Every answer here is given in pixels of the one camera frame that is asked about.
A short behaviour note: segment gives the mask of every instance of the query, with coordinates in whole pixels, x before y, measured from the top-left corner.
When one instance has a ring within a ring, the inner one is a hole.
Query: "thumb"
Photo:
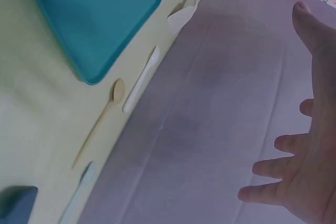
[[[303,2],[295,3],[293,26],[311,52],[315,116],[326,121],[326,128],[336,123],[336,30],[318,21]]]
[[[303,2],[294,4],[292,21],[295,31],[313,56],[326,44],[336,41],[336,31],[318,21]]]

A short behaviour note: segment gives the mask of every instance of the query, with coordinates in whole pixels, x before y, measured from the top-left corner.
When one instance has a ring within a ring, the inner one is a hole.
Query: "plastic tray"
[[[37,0],[78,75],[100,82],[161,0]]]

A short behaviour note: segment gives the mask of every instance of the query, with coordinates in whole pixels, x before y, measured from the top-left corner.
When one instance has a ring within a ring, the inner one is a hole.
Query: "bed sheet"
[[[291,21],[298,0],[202,0],[161,63],[109,157],[80,224],[300,224],[238,190],[273,180],[254,162],[303,133],[311,56]],[[309,4],[336,25],[336,10]]]

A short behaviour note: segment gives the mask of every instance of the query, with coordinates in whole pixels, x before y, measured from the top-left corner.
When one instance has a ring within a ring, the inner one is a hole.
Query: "hand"
[[[245,202],[279,205],[310,224],[336,223],[336,30],[315,19],[302,3],[293,7],[294,28],[312,54],[314,100],[300,105],[312,117],[309,133],[280,136],[275,148],[292,157],[257,162],[253,173],[282,179],[242,188]]]

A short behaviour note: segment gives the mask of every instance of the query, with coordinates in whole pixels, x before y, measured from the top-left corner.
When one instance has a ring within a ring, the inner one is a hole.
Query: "dark blue object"
[[[78,75],[97,84],[161,0],[37,0]]]
[[[35,186],[13,186],[0,194],[0,224],[27,224],[38,189]]]

